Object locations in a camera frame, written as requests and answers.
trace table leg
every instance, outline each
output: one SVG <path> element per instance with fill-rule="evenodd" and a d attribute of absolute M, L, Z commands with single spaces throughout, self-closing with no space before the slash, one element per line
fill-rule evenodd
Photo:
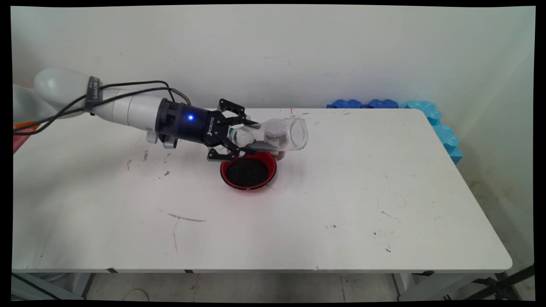
<path fill-rule="evenodd" d="M 439 274 L 434 273 L 415 285 L 408 273 L 394 274 L 400 292 L 401 302 L 412 300 L 441 300 L 450 292 L 459 289 L 478 277 L 475 274 Z"/>
<path fill-rule="evenodd" d="M 91 273 L 70 273 L 67 279 L 70 282 L 70 286 L 64 287 L 73 294 L 83 296 L 85 287 L 91 277 Z"/>
<path fill-rule="evenodd" d="M 12 274 L 11 293 L 20 298 L 29 300 L 57 298 L 75 300 L 84 299 L 77 294 L 69 292 L 61 287 L 57 287 L 54 284 L 31 274 Z"/>

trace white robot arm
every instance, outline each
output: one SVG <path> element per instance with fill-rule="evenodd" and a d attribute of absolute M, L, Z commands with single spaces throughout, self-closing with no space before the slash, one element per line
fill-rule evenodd
<path fill-rule="evenodd" d="M 116 88 L 124 85 L 161 82 L 166 87 L 149 88 L 131 92 Z M 145 92 L 169 90 L 186 101 L 177 103 Z M 231 111 L 234 117 L 226 118 L 222 112 Z M 130 82 L 101 85 L 98 78 L 79 72 L 50 68 L 42 70 L 34 78 L 34 89 L 13 85 L 14 123 L 45 123 L 34 132 L 18 132 L 33 124 L 14 129 L 14 135 L 36 134 L 57 118 L 66 118 L 89 112 L 107 121 L 132 126 L 146 131 L 146 140 L 156 143 L 159 139 L 167 149 L 176 148 L 178 139 L 205 144 L 209 147 L 210 161 L 233 160 L 242 152 L 256 153 L 256 150 L 233 144 L 228 138 L 229 127 L 244 124 L 255 125 L 246 116 L 245 108 L 225 99 L 220 99 L 215 111 L 191 106 L 189 99 L 163 81 Z M 223 145 L 226 155 L 214 147 Z"/>

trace blue foam block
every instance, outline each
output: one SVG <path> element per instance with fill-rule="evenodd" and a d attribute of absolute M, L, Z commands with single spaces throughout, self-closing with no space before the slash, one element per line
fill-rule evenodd
<path fill-rule="evenodd" d="M 333 104 L 326 105 L 327 109 L 360 109 L 360 107 L 362 107 L 362 103 L 354 99 L 349 101 L 338 99 Z"/>
<path fill-rule="evenodd" d="M 430 101 L 408 101 L 406 108 L 423 111 L 426 118 L 429 120 L 429 123 L 433 126 L 436 125 L 440 120 L 440 117 L 442 117 L 442 113 L 436 111 L 436 105 Z"/>
<path fill-rule="evenodd" d="M 455 148 L 457 148 L 457 145 L 459 145 L 459 138 L 453 135 L 453 130 L 451 128 L 439 121 L 432 128 L 440 138 L 440 141 L 446 148 L 447 152 L 452 152 Z"/>
<path fill-rule="evenodd" d="M 449 153 L 449 156 L 451 157 L 453 163 L 457 164 L 462 159 L 462 152 L 458 147 L 455 147 L 455 149 Z"/>
<path fill-rule="evenodd" d="M 368 103 L 372 109 L 398 109 L 398 103 L 390 99 L 374 99 Z"/>

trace clear glass jar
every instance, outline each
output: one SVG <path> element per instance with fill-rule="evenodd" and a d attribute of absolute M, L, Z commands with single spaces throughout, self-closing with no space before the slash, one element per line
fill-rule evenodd
<path fill-rule="evenodd" d="M 307 138 L 305 120 L 298 116 L 241 126 L 229 133 L 229 139 L 239 147 L 270 152 L 301 150 Z"/>

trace white wall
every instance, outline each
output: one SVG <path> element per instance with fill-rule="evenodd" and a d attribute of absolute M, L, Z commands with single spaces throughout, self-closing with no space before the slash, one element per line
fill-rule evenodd
<path fill-rule="evenodd" d="M 202 107 L 426 99 L 458 132 L 517 47 L 526 7 L 182 5 L 11 9 L 14 82 L 46 67 L 163 79 Z"/>
<path fill-rule="evenodd" d="M 534 39 L 532 27 L 524 33 Z M 463 137 L 457 165 L 506 249 L 513 274 L 535 262 L 533 247 L 533 65 L 534 46 Z M 517 284 L 535 299 L 535 278 Z"/>
<path fill-rule="evenodd" d="M 186 5 L 11 8 L 13 80 L 66 67 L 106 83 L 163 79 L 195 105 L 324 108 L 429 100 L 459 169 L 514 258 L 533 259 L 535 8 Z M 534 280 L 519 286 L 534 298 Z"/>

